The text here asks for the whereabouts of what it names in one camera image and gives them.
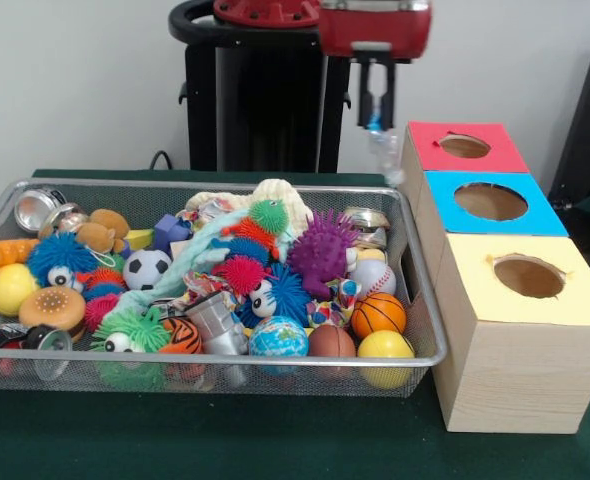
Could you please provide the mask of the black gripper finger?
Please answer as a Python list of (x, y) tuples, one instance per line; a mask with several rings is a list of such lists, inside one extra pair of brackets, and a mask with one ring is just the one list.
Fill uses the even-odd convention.
[(359, 65), (359, 108), (357, 125), (360, 127), (367, 127), (372, 115), (372, 94), (369, 90), (371, 62), (369, 59), (362, 58), (359, 60)]
[(394, 127), (395, 90), (396, 90), (396, 64), (387, 61), (386, 90), (380, 98), (380, 125), (382, 130), (390, 130)]

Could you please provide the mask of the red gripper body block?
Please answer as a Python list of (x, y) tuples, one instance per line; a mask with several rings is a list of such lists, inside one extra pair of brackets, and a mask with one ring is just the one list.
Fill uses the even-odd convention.
[(329, 56), (374, 50), (414, 60), (426, 49), (431, 20), (430, 2), (322, 2), (320, 44)]

